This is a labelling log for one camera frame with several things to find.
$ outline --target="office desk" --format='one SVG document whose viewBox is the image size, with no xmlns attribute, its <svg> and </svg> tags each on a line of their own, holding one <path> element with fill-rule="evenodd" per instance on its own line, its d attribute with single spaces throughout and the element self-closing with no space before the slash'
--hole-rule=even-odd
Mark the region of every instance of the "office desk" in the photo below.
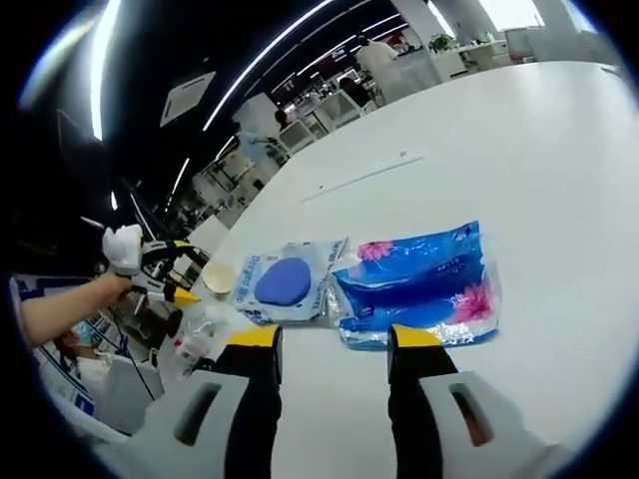
<svg viewBox="0 0 639 479">
<path fill-rule="evenodd" d="M 500 331 L 449 353 L 508 396 L 530 431 L 578 448 L 637 353 L 630 102 L 619 78 L 579 62 L 505 67 L 412 95 L 295 155 L 215 258 L 239 267 L 291 240 L 358 244 L 479 220 L 499 265 Z M 426 158 L 302 201 L 401 150 Z M 273 477 L 394 477 L 385 353 L 348 350 L 330 329 L 285 329 L 281 394 Z"/>
</svg>

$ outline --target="packaged blue sponge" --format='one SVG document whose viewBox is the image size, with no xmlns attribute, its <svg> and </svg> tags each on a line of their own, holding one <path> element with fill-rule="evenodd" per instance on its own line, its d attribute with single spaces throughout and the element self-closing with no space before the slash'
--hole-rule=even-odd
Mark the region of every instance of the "packaged blue sponge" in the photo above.
<svg viewBox="0 0 639 479">
<path fill-rule="evenodd" d="M 323 311 L 326 278 L 346 239 L 290 242 L 247 256 L 233 306 L 256 323 L 305 322 Z"/>
</svg>

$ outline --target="window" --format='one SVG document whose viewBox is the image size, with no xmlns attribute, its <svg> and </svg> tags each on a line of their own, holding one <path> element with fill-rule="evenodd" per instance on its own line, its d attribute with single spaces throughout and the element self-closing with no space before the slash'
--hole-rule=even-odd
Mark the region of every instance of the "window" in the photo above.
<svg viewBox="0 0 639 479">
<path fill-rule="evenodd" d="M 430 9 L 430 13 L 432 13 L 434 17 L 437 19 L 437 21 L 439 22 L 439 25 L 441 25 L 441 28 L 443 28 L 443 31 L 446 32 L 446 34 L 450 35 L 452 38 L 455 38 L 456 37 L 455 32 L 452 31 L 452 28 L 450 28 L 450 25 L 448 25 L 448 22 L 446 22 L 446 19 L 443 18 L 443 15 L 441 15 L 439 10 L 437 10 L 437 7 L 435 7 L 435 4 L 432 3 L 432 0 L 428 2 L 428 8 Z"/>
<path fill-rule="evenodd" d="M 578 6 L 573 4 L 570 0 L 562 0 L 566 10 L 568 11 L 568 15 L 570 15 L 570 19 L 572 23 L 574 23 L 575 28 L 580 32 L 591 32 L 597 33 L 597 29 L 594 27 L 588 17 L 586 17 Z"/>
<path fill-rule="evenodd" d="M 499 31 L 544 26 L 532 0 L 479 0 L 479 3 Z"/>
</svg>

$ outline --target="blue plastic bag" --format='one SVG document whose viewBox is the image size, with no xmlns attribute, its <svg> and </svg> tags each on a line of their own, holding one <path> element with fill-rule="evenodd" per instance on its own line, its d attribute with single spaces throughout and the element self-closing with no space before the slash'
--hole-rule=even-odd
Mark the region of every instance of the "blue plastic bag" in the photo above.
<svg viewBox="0 0 639 479">
<path fill-rule="evenodd" d="M 333 272 L 328 297 L 350 347 L 386 348 L 393 323 L 428 329 L 444 345 L 483 340 L 497 327 L 496 267 L 485 258 L 478 222 L 362 244 L 356 258 Z"/>
</svg>

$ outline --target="white glove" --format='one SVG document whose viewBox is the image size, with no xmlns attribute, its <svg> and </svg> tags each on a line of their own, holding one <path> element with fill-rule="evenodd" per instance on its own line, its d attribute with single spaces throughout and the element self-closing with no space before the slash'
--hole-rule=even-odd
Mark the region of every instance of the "white glove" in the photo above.
<svg viewBox="0 0 639 479">
<path fill-rule="evenodd" d="M 102 236 L 102 252 L 114 272 L 137 274 L 142 262 L 142 228 L 140 225 L 130 225 L 118 228 L 114 233 L 108 228 Z"/>
</svg>

